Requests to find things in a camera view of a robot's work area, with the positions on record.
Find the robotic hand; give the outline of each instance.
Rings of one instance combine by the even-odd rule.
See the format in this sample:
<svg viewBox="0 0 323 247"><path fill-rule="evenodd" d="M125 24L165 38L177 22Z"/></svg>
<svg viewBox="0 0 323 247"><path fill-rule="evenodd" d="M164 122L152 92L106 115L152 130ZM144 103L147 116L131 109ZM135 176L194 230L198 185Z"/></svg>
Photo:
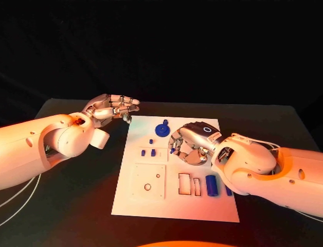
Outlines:
<svg viewBox="0 0 323 247"><path fill-rule="evenodd" d="M138 100L99 95L80 112L54 115L0 128L0 190L77 156L87 145L102 149L109 135L99 129L112 120L131 122Z"/></svg>
<svg viewBox="0 0 323 247"><path fill-rule="evenodd" d="M180 152L183 142L193 149L188 154ZM173 147L173 154L190 165L204 164L210 157L210 169L235 193L256 195L323 217L323 153L281 148L235 133L223 138L203 122L175 130L168 140L168 149Z"/></svg>

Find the robotic arm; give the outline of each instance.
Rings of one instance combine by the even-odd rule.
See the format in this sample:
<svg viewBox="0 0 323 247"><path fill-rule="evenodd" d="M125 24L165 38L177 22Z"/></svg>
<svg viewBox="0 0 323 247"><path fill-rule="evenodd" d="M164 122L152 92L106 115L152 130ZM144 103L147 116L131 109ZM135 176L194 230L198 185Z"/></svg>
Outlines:
<svg viewBox="0 0 323 247"><path fill-rule="evenodd" d="M139 102L119 95L99 95L80 112L54 115L0 128L0 190L76 157L87 145L102 149L109 135L99 129L122 118Z"/></svg>
<svg viewBox="0 0 323 247"><path fill-rule="evenodd" d="M188 154L180 152L183 142L191 148ZM256 195L282 207L323 217L323 153L281 148L239 134L223 138L203 122L187 123L177 129L168 149L190 165L204 164L210 157L210 169L239 195Z"/></svg>

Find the table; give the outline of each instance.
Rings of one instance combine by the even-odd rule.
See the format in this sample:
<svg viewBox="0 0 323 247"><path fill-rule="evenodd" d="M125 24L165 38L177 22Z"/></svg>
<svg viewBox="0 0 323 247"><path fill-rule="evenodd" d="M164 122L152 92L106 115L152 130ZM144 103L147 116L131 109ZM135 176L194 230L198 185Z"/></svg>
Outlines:
<svg viewBox="0 0 323 247"><path fill-rule="evenodd" d="M50 99L37 118L80 111L86 102ZM216 118L222 135L235 132L279 146L317 150L289 106L141 102L139 107L134 115ZM43 173L30 202L0 227L0 246L136 246L170 240L323 246L323 223L256 196L235 195L240 223L110 215L128 124L115 119L103 130L110 135L103 150L89 146ZM0 191L0 202L21 187ZM31 188L0 209L0 222Z"/></svg>

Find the blue object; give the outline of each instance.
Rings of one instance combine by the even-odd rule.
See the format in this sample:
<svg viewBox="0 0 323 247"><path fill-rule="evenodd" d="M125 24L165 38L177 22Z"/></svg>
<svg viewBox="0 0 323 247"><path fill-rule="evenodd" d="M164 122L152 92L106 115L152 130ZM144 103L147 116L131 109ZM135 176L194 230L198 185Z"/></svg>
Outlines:
<svg viewBox="0 0 323 247"><path fill-rule="evenodd" d="M226 187L226 195L232 196L232 190Z"/></svg>
<svg viewBox="0 0 323 247"><path fill-rule="evenodd" d="M207 187L207 196L214 197L219 195L217 191L217 182L216 177L213 175L206 176L206 187Z"/></svg>
<svg viewBox="0 0 323 247"><path fill-rule="evenodd" d="M165 137L170 133L170 128L167 126L167 120L164 119L162 123L155 126L155 135Z"/></svg>

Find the black background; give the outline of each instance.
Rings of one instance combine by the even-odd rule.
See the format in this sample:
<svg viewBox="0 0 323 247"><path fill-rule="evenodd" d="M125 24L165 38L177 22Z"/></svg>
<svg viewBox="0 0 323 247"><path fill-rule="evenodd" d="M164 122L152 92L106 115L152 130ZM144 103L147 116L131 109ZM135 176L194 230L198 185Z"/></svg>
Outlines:
<svg viewBox="0 0 323 247"><path fill-rule="evenodd" d="M102 93L291 105L323 151L321 7L0 2L0 127Z"/></svg>

